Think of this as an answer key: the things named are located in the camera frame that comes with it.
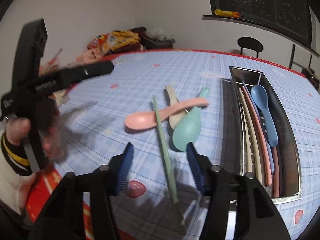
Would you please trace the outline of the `left hand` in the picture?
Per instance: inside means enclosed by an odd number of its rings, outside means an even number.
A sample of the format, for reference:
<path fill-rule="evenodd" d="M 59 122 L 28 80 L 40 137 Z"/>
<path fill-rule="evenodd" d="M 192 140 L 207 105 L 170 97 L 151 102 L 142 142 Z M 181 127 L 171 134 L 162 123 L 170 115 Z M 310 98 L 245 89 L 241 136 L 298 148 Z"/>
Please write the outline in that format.
<path fill-rule="evenodd" d="M 5 136 L 12 145 L 19 146 L 30 132 L 31 124 L 27 118 L 13 118 L 5 126 Z M 62 158 L 64 151 L 60 137 L 60 111 L 55 106 L 52 112 L 52 125 L 42 135 L 42 148 L 51 160 Z"/>

